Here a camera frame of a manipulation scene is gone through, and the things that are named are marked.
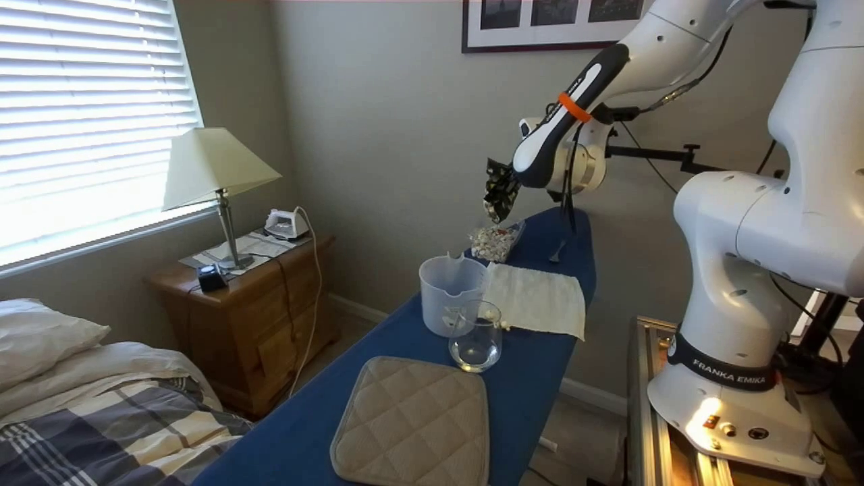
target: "plaid blanket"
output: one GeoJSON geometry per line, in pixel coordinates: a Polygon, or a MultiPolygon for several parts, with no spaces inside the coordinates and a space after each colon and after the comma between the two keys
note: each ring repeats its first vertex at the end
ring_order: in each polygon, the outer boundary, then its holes
{"type": "Polygon", "coordinates": [[[195,381],[135,381],[0,427],[0,483],[191,483],[247,421],[203,404],[195,381]]]}

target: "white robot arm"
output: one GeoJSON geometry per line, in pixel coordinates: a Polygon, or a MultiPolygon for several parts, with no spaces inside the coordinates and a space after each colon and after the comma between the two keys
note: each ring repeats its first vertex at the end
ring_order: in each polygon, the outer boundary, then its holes
{"type": "MultiPolygon", "coordinates": [[[[561,171],[571,172],[569,165],[601,172],[590,165],[601,165],[608,105],[619,95],[682,83],[754,2],[656,0],[524,137],[513,153],[516,179],[544,186],[561,171]],[[569,148],[578,156],[561,153],[569,133],[578,133],[569,148]]],[[[648,399],[704,454],[810,477],[824,473],[810,421],[771,368],[793,315],[768,273],[864,295],[862,78],[864,2],[818,0],[812,33],[768,117],[791,160],[789,179],[700,172],[674,196],[694,283],[670,364],[651,381],[648,399]]]]}

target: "wall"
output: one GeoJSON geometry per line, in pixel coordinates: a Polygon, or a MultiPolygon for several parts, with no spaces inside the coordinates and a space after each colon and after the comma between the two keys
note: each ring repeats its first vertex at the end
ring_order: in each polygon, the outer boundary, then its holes
{"type": "MultiPolygon", "coordinates": [[[[269,2],[178,0],[178,16],[204,124],[228,126],[286,176],[280,183],[234,199],[237,229],[250,229],[264,221],[269,206],[295,199],[269,2]]],[[[168,229],[2,273],[0,298],[37,298],[64,314],[110,325],[112,340],[170,345],[170,327],[143,279],[218,241],[218,221],[204,213],[168,229]]]]}
{"type": "MultiPolygon", "coordinates": [[[[417,288],[420,260],[465,249],[486,156],[508,160],[516,121],[539,113],[593,55],[462,55],[462,0],[280,0],[276,22],[299,199],[336,236],[332,292],[376,311],[417,288]]],[[[754,171],[801,33],[798,14],[754,9],[714,72],[635,121],[635,134],[656,148],[701,144],[700,163],[754,171]]],[[[689,256],[673,192],[644,163],[609,160],[608,180],[575,202],[590,213],[598,288],[567,376],[623,398],[632,319],[681,319],[689,256]]],[[[524,194],[519,215],[544,206],[524,194]]]]}

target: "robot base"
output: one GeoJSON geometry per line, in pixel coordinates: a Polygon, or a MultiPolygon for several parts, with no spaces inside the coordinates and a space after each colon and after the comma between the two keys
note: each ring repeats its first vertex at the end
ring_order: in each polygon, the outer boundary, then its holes
{"type": "Polygon", "coordinates": [[[824,475],[824,450],[806,416],[777,383],[768,391],[718,387],[682,364],[666,364],[648,383],[652,410],[706,457],[804,477],[824,475]]]}

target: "pillow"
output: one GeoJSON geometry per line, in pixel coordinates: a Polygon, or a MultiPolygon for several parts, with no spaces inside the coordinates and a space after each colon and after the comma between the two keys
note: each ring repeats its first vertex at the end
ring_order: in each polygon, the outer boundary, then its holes
{"type": "Polygon", "coordinates": [[[107,327],[57,314],[31,299],[0,299],[0,389],[96,345],[107,327]]]}

